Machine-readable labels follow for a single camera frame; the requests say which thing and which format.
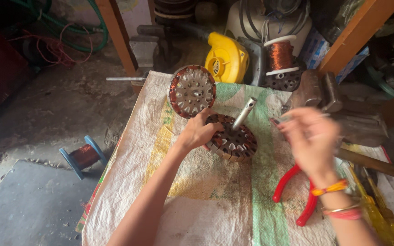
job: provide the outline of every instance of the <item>wooden hammer handle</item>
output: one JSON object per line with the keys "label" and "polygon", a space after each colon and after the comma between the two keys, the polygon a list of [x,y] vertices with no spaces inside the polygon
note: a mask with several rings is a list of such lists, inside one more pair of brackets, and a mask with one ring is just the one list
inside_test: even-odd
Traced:
{"label": "wooden hammer handle", "polygon": [[380,161],[369,156],[355,153],[343,148],[339,148],[336,154],[337,158],[351,161],[354,164],[361,165],[364,167],[375,169],[376,171],[385,173],[394,177],[394,166],[391,163]]}

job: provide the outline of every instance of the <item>red thread bracelet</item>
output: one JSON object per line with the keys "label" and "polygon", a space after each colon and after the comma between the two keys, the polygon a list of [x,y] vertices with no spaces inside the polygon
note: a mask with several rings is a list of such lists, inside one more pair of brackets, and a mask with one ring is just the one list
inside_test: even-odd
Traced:
{"label": "red thread bracelet", "polygon": [[332,211],[323,211],[324,215],[328,215],[329,217],[337,218],[337,219],[344,219],[344,220],[357,220],[361,219],[361,209],[359,208],[351,208],[339,212],[332,212]]}

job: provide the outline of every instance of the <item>gray slab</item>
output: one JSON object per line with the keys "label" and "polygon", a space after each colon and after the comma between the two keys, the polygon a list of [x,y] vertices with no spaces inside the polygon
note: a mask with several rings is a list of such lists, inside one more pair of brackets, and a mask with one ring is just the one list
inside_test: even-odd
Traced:
{"label": "gray slab", "polygon": [[79,180],[73,171],[24,160],[13,170],[0,184],[0,246],[81,245],[75,232],[80,204],[89,201],[101,173]]}

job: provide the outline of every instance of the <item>spool of copper wire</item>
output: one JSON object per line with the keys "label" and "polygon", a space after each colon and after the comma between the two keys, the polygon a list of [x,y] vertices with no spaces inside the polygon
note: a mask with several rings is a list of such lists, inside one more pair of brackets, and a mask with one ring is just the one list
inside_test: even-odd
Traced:
{"label": "spool of copper wire", "polygon": [[275,38],[264,43],[267,48],[268,70],[266,75],[276,74],[276,78],[282,79],[284,73],[299,70],[299,67],[293,67],[293,46],[290,41],[296,39],[295,35]]}
{"label": "spool of copper wire", "polygon": [[103,165],[107,165],[107,160],[97,143],[90,136],[85,136],[85,141],[85,145],[74,150],[70,154],[68,154],[63,148],[59,149],[60,153],[72,167],[80,180],[85,178],[81,171],[92,166],[97,161],[101,161]]}

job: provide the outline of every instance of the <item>blue spool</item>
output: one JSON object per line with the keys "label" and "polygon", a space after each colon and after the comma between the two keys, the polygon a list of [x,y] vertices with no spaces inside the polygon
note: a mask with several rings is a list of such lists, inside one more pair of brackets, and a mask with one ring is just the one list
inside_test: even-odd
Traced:
{"label": "blue spool", "polygon": [[[94,148],[94,150],[100,156],[101,164],[103,164],[104,166],[107,165],[106,157],[104,157],[104,154],[101,151],[100,147],[98,147],[97,143],[88,135],[85,136],[85,142],[89,144],[92,148]],[[78,164],[78,162],[74,158],[69,156],[69,154],[63,148],[60,148],[59,151],[68,162],[68,164],[72,167],[78,178],[80,180],[83,180],[85,176],[83,175],[83,173],[81,173],[80,165]]]}

